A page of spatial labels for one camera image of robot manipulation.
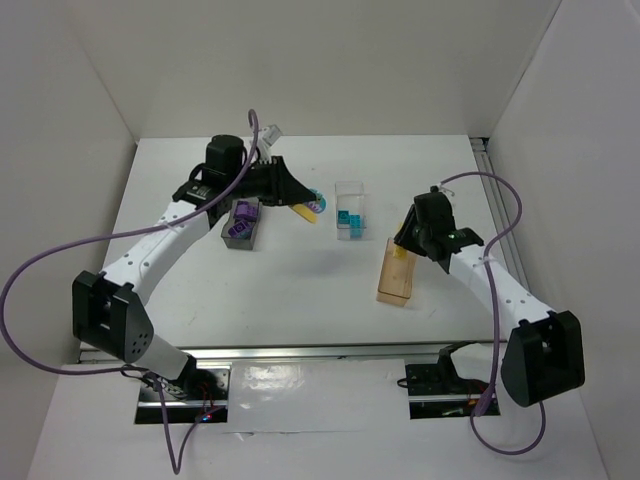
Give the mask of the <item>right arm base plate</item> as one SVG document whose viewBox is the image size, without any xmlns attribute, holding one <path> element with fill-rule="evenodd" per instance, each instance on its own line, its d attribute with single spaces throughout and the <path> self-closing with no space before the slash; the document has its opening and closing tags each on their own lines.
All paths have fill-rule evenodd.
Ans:
<svg viewBox="0 0 640 480">
<path fill-rule="evenodd" d="M 408 394 L 411 420 L 469 417 L 488 387 L 478 379 L 463 379 L 454 369 L 452 354 L 471 342 L 458 342 L 439 350 L 436 360 L 405 366 L 396 381 Z"/>
</svg>

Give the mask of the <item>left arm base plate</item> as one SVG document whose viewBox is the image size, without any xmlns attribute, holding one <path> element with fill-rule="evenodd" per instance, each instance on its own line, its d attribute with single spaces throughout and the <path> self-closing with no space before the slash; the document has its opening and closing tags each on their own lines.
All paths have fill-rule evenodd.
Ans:
<svg viewBox="0 0 640 480">
<path fill-rule="evenodd" d="M 231 366 L 210 364 L 207 371 L 210 373 L 209 381 L 203 386 L 198 386 L 193 393 L 185 393 L 167 380 L 159 379 L 169 424 L 193 423 L 198 416 L 202 416 L 202 423 L 227 422 Z M 160 393 L 153 381 L 140 372 L 130 370 L 128 366 L 121 370 L 121 375 L 139 382 L 134 423 L 136 425 L 162 424 Z"/>
</svg>

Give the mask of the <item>purple lego brick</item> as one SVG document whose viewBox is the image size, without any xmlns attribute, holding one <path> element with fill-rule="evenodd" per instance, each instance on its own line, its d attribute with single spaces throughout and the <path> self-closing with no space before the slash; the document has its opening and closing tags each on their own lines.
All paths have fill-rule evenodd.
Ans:
<svg viewBox="0 0 640 480">
<path fill-rule="evenodd" d="M 233 217 L 237 221 L 256 223 L 259 219 L 260 204 L 247 200 L 239 200 L 233 212 Z"/>
</svg>

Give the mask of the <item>teal lego brick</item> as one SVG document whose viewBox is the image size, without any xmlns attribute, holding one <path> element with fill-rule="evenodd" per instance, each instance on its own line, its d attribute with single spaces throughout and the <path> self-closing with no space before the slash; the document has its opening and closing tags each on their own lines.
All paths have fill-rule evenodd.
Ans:
<svg viewBox="0 0 640 480">
<path fill-rule="evenodd" d="M 339 240 L 360 240 L 365 236 L 365 218 L 348 210 L 338 210 L 336 215 L 337 238 Z"/>
</svg>

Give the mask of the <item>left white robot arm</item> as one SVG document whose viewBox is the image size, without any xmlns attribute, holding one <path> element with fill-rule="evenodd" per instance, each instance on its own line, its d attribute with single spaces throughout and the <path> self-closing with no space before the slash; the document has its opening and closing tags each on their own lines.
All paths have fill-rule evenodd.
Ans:
<svg viewBox="0 0 640 480">
<path fill-rule="evenodd" d="M 173 194 L 151 232 L 100 272 L 76 277 L 74 336 L 180 387 L 201 377 L 191 355 L 155 332 L 145 306 L 162 278 L 234 201 L 256 198 L 266 207 L 281 207 L 314 200 L 314 193 L 289 172 L 283 158 L 272 155 L 280 136 L 274 125 L 256 133 L 251 146 L 236 136 L 214 136 L 204 162 Z"/>
</svg>

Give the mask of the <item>purple lego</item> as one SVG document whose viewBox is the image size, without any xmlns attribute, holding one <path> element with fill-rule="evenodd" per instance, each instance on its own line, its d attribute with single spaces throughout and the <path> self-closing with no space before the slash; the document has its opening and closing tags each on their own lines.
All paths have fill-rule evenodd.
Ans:
<svg viewBox="0 0 640 480">
<path fill-rule="evenodd" d="M 233 239 L 250 238 L 253 232 L 254 224 L 246 220 L 235 222 L 228 230 L 228 236 Z"/>
</svg>

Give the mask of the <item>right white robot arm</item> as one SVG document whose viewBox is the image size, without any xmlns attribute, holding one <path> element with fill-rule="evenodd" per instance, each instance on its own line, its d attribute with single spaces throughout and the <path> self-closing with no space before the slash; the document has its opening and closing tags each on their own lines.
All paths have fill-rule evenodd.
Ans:
<svg viewBox="0 0 640 480">
<path fill-rule="evenodd" d="M 394 242 L 437 263 L 494 315 L 505 344 L 459 343 L 440 353 L 443 377 L 498 380 L 510 398 L 529 407 L 585 382 L 581 325 L 570 311 L 557 312 L 532 296 L 470 228 L 457 228 L 445 194 L 414 198 Z"/>
</svg>

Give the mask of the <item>yellow lego brick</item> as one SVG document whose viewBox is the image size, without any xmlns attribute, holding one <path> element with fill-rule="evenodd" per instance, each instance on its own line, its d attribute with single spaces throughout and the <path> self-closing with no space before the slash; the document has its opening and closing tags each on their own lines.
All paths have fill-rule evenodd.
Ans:
<svg viewBox="0 0 640 480">
<path fill-rule="evenodd" d="M 296 204 L 291 206 L 290 209 L 311 224 L 317 223 L 318 215 L 322 212 L 319 205 L 315 202 Z"/>
</svg>

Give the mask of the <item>yellow lego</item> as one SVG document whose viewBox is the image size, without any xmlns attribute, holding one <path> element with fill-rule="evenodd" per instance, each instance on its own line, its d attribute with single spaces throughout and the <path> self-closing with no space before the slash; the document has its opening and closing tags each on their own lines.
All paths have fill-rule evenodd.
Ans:
<svg viewBox="0 0 640 480">
<path fill-rule="evenodd" d="M 407 258 L 407 251 L 404 248 L 395 245 L 393 248 L 393 257 L 395 259 L 404 261 Z"/>
</svg>

